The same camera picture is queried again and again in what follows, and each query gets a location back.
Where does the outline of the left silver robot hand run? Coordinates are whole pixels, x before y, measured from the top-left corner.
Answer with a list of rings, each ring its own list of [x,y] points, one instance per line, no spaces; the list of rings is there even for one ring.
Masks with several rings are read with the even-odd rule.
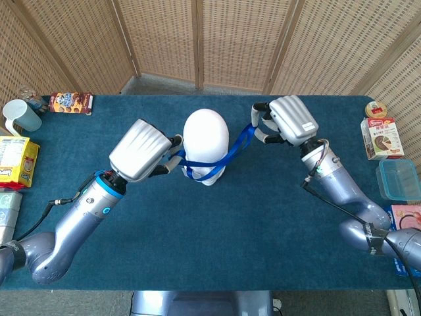
[[[128,182],[169,174],[181,161],[181,135],[168,138],[152,124],[138,119],[109,155],[112,169]]]

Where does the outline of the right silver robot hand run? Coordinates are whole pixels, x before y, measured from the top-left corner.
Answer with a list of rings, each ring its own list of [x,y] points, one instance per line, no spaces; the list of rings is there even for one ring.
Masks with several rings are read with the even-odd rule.
[[[260,112],[264,112],[264,125],[276,134],[268,135],[260,130]],[[265,144],[287,142],[297,147],[315,137],[318,131],[318,123],[296,95],[279,97],[270,103],[255,103],[251,107],[251,124],[255,137]]]

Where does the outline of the blue lanyard with white badge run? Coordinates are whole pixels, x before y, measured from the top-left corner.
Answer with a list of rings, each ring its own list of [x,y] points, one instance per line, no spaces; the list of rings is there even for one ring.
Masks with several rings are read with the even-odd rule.
[[[188,161],[186,159],[186,152],[184,150],[178,150],[174,154],[172,154],[168,159],[171,159],[175,156],[181,158],[181,161],[178,165],[186,168],[186,176],[194,181],[202,182],[204,180],[208,180],[213,176],[217,175],[224,167],[232,162],[243,149],[247,148],[248,145],[251,143],[253,139],[255,130],[257,128],[254,127],[251,123],[248,124],[242,131],[241,134],[238,136],[237,140],[234,142],[231,149],[227,152],[227,154],[221,158],[220,160],[213,162],[213,163],[203,163],[197,161]],[[204,176],[200,176],[199,178],[195,178],[193,176],[193,167],[210,167],[211,170]]]

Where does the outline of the white foam mannequin head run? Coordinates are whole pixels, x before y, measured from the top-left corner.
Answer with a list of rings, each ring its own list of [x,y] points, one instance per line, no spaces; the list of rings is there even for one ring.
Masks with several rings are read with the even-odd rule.
[[[229,132],[225,120],[216,111],[199,109],[184,124],[184,151],[189,162],[211,164],[228,153]]]

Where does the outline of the brown cookie box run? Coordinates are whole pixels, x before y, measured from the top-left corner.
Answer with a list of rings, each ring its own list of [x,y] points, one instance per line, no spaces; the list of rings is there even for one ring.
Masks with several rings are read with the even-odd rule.
[[[91,115],[93,94],[53,93],[49,100],[49,111],[54,113]]]

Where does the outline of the small round yellow tin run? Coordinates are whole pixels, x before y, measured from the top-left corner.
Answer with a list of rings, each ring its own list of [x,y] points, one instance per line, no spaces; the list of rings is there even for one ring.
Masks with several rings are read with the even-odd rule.
[[[365,106],[365,114],[368,118],[382,119],[387,116],[387,107],[379,101],[371,101]]]

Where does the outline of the white red pie box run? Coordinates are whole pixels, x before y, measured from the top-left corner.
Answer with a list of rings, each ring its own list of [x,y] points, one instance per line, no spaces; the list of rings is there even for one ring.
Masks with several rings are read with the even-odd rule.
[[[360,129],[368,160],[400,159],[405,155],[393,118],[364,118]]]

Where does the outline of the bamboo folding screen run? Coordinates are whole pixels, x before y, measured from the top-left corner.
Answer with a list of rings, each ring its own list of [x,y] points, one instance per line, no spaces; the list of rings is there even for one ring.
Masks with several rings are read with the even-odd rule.
[[[0,106],[21,85],[114,94],[143,74],[369,95],[421,168],[421,0],[0,0]]]

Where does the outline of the teal carpet table mat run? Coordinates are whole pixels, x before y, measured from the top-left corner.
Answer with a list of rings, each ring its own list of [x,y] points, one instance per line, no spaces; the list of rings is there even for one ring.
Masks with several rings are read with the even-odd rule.
[[[46,113],[23,191],[16,235],[47,202],[72,197],[137,119],[167,136],[201,108],[219,112],[235,140],[251,106],[270,95],[97,95],[87,115]],[[212,186],[175,169],[127,185],[126,195],[51,284],[61,290],[321,290],[406,288],[393,260],[350,246],[341,211],[301,187],[307,169],[287,144],[250,146]]]

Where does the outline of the pale blue plastic pitcher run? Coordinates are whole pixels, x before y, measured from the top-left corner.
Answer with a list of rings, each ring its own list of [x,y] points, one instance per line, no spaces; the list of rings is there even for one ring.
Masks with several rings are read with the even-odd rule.
[[[19,132],[14,128],[14,124],[23,129],[34,132],[41,128],[40,117],[21,99],[14,99],[3,107],[3,116],[6,118],[5,128],[13,135],[20,137]]]

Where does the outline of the yellow snack box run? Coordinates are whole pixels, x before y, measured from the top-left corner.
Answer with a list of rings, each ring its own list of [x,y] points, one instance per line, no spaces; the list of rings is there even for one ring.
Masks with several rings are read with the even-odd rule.
[[[0,136],[0,182],[32,186],[40,146],[28,137]]]

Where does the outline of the clear blue plastic container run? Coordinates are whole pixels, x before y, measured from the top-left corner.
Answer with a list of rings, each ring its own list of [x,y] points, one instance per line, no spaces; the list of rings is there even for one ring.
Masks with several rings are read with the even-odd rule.
[[[410,159],[384,159],[376,168],[380,195],[391,201],[421,201],[421,179]]]

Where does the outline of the clear glass jar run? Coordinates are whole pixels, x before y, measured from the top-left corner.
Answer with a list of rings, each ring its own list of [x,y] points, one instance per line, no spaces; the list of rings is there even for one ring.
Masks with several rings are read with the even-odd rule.
[[[38,95],[34,89],[22,85],[18,88],[17,94],[36,113],[45,113],[48,110],[48,102],[42,96]]]

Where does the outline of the pale green tissue pack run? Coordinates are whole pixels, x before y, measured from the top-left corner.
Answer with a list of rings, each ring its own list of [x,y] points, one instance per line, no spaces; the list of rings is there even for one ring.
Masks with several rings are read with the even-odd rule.
[[[19,192],[0,192],[0,245],[12,240],[21,202]]]

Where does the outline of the pink blue cookie box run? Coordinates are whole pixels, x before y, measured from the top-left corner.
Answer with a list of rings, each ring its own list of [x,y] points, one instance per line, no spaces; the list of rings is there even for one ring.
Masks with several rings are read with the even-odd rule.
[[[404,228],[416,228],[421,230],[421,205],[389,205],[385,208],[386,213],[391,219],[390,231],[401,230]],[[408,276],[408,273],[402,262],[396,258],[393,259],[395,272],[398,276]],[[414,277],[421,278],[421,271],[410,268]]]

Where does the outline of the grey robot torso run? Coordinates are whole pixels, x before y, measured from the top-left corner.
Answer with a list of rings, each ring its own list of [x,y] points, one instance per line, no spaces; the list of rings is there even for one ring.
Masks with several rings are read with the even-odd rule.
[[[273,316],[269,290],[217,292],[139,290],[130,316]]]

